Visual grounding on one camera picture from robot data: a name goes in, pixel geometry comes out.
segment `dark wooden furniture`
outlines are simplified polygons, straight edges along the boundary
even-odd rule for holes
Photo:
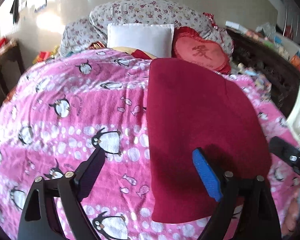
[[[23,60],[22,60],[22,56],[18,44],[17,46],[8,49],[3,55],[0,56],[0,87],[5,96],[8,95],[9,90],[7,88],[1,70],[2,70],[2,65],[7,61],[12,61],[12,62],[16,61],[19,66],[20,73],[23,74],[25,72],[25,67],[23,65]]]
[[[271,99],[288,117],[297,98],[300,72],[275,51],[245,35],[227,29],[234,40],[233,59],[262,72],[271,82]]]

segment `bed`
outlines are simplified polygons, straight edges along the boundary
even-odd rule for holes
[[[130,8],[135,4],[138,9]],[[121,7],[128,7],[127,13],[118,10]],[[164,17],[168,20],[161,22],[160,17],[156,20],[148,7],[154,12],[155,8],[169,9]],[[116,8],[114,14],[126,18],[106,17],[111,8]],[[17,238],[24,201],[34,178],[55,179],[75,170],[94,151],[94,142],[101,143],[107,152],[106,165],[98,177],[98,187],[82,201],[82,206],[103,239],[196,239],[207,224],[209,217],[182,224],[164,224],[151,219],[154,196],[146,122],[151,60],[114,49],[86,49],[92,42],[105,41],[108,22],[130,22],[132,18],[135,22],[143,14],[153,24],[188,25],[202,37],[214,39],[227,54],[233,50],[226,31],[219,29],[209,17],[169,1],[108,3],[96,7],[90,17],[67,25],[60,47],[64,57],[31,67],[0,109],[0,226],[11,239]],[[279,136],[297,145],[283,114],[269,98],[263,97],[250,76],[223,77],[246,93],[268,140]],[[282,223],[298,178],[276,156],[271,158],[268,180]],[[74,239],[60,200],[56,200],[56,206],[66,238]],[[240,210],[240,206],[235,210],[227,239],[234,232]],[[109,219],[106,228],[100,228],[97,223],[103,217]]]

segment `red heart-shaped pillow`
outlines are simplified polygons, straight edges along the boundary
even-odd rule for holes
[[[179,33],[173,44],[173,52],[177,58],[195,63],[212,71],[228,74],[231,67],[228,56],[220,45],[207,41],[190,33]]]

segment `floral blanket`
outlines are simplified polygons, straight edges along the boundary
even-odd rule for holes
[[[112,49],[85,50],[22,75],[0,109],[0,225],[16,239],[26,195],[36,176],[60,178],[89,158],[99,144],[106,162],[82,206],[102,239],[196,239],[209,218],[183,224],[151,220],[150,152],[146,123],[151,60]],[[224,76],[247,94],[268,139],[295,143],[275,105],[262,99],[247,75]],[[273,156],[271,192],[283,220],[298,183],[291,168]],[[74,239],[56,200],[67,238]],[[230,238],[240,216],[236,208]]]

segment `red cloth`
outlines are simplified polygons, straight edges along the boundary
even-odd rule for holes
[[[235,83],[208,69],[153,60],[147,123],[154,221],[183,223],[214,212],[217,203],[192,163],[197,147],[237,177],[268,175],[271,157],[253,106]]]

